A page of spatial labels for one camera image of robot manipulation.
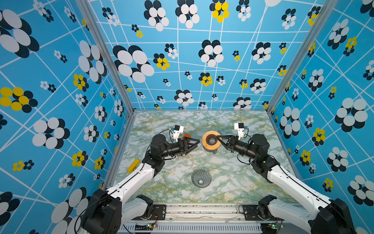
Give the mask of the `clear glass carafe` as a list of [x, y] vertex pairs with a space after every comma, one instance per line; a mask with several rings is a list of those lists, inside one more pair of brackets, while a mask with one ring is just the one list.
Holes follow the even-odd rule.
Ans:
[[208, 145], [207, 147], [204, 146], [204, 149], [207, 151], [207, 152], [210, 152], [210, 153], [213, 153], [213, 154], [216, 154], [217, 153], [217, 150], [220, 146], [210, 146]]

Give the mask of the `round wooden dripper holder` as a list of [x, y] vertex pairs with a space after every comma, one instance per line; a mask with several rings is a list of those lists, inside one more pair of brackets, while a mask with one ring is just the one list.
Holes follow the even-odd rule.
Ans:
[[220, 135], [220, 134], [216, 131], [206, 132], [203, 135], [203, 138], [202, 138], [203, 147], [204, 146], [207, 147], [208, 145], [210, 145], [210, 146], [221, 146], [221, 143], [217, 139], [217, 135]]

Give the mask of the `ribbed glass dripper cone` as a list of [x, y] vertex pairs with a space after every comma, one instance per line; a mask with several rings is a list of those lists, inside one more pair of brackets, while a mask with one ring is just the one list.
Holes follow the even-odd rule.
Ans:
[[211, 184], [211, 174], [204, 168], [198, 168], [193, 171], [191, 175], [191, 181], [194, 186], [198, 188], [206, 188]]

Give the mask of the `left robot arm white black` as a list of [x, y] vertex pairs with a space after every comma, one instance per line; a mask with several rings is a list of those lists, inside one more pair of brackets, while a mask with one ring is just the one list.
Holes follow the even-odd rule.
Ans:
[[136, 217], [149, 217], [153, 200], [139, 195], [129, 198], [164, 167], [165, 158], [187, 155], [197, 148], [199, 139], [183, 137], [169, 143], [163, 134], [153, 137], [145, 157], [129, 176], [107, 190], [96, 190], [88, 207], [80, 214], [80, 227], [91, 234], [115, 234], [122, 224]]

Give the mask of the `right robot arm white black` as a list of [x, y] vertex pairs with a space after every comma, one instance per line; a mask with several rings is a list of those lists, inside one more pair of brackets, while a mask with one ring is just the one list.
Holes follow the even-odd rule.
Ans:
[[287, 172], [270, 154], [270, 144], [264, 135], [254, 134], [249, 142], [238, 136], [217, 136], [229, 151], [252, 159], [252, 168], [268, 182], [274, 183], [302, 207], [287, 204], [273, 195], [259, 201], [258, 215], [262, 219], [277, 217], [305, 230], [309, 234], [354, 234], [355, 228], [348, 205], [340, 199], [332, 200], [307, 186]]

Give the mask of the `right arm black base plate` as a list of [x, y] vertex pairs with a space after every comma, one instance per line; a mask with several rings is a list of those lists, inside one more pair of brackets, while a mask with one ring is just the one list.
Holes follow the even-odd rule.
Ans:
[[238, 212], [244, 216], [245, 221], [269, 221], [269, 222], [280, 222], [282, 219], [277, 217], [260, 217], [258, 211], [258, 205], [239, 205]]

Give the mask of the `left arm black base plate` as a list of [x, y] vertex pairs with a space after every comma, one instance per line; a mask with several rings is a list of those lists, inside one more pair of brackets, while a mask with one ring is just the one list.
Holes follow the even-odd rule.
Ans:
[[144, 216], [138, 216], [132, 220], [165, 220], [166, 218], [167, 206], [165, 204], [154, 204], [151, 211], [146, 212]]

